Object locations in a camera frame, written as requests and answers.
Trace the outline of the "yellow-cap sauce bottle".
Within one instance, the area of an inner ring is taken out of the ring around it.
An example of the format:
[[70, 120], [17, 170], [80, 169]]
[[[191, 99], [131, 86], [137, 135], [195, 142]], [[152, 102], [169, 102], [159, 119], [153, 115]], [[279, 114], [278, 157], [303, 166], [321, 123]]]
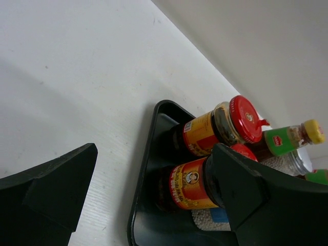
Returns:
[[315, 119], [299, 125], [263, 131], [261, 139], [246, 146], [253, 152], [259, 162], [278, 157], [307, 145], [325, 142], [325, 134]]
[[322, 185], [328, 185], [328, 171], [327, 169], [317, 169], [313, 170], [313, 172], [306, 173], [304, 175], [297, 175], [297, 178], [314, 182], [314, 183], [319, 183]]

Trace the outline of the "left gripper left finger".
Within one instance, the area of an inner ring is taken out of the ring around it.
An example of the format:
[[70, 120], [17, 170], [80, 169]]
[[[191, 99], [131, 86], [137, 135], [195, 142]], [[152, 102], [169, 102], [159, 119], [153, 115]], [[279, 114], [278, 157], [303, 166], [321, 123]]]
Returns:
[[97, 155], [96, 145], [87, 143], [1, 178], [1, 245], [68, 245]]

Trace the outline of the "red-lid chili jar front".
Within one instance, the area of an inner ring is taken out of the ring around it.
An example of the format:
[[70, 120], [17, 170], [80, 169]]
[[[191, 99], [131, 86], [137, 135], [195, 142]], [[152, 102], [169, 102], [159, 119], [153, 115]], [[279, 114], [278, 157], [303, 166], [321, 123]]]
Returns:
[[167, 213], [225, 208], [220, 180], [235, 161], [215, 150], [208, 157], [162, 167], [150, 175], [150, 194], [159, 209]]

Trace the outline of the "red-lid chili jar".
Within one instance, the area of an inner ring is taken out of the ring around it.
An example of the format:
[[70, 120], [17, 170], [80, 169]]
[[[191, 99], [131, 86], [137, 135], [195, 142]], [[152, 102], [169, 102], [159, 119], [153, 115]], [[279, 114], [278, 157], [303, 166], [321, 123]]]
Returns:
[[150, 194], [159, 209], [167, 213], [225, 208], [220, 180], [235, 161], [215, 150], [208, 157], [162, 167], [150, 175]]
[[205, 157], [217, 143], [229, 147], [257, 143], [262, 137], [262, 127], [269, 125], [266, 119], [260, 119], [247, 98], [237, 95], [202, 116], [172, 127], [166, 137], [175, 153]]

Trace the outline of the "blue-label pepper jar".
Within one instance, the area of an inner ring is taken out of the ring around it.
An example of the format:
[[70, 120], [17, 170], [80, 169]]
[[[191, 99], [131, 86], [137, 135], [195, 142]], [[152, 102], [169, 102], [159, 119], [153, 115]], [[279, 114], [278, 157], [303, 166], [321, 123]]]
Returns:
[[198, 209], [191, 211], [195, 225], [203, 231], [230, 231], [226, 210], [223, 208]]
[[272, 157], [261, 163], [291, 176], [305, 175], [313, 171], [313, 165], [305, 147]]

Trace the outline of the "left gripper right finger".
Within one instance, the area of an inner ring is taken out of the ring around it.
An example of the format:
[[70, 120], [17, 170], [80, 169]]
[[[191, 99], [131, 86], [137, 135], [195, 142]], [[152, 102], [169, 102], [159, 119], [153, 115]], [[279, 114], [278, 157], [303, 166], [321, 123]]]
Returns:
[[327, 186], [279, 172], [231, 148], [212, 151], [219, 201], [239, 245], [327, 245]]

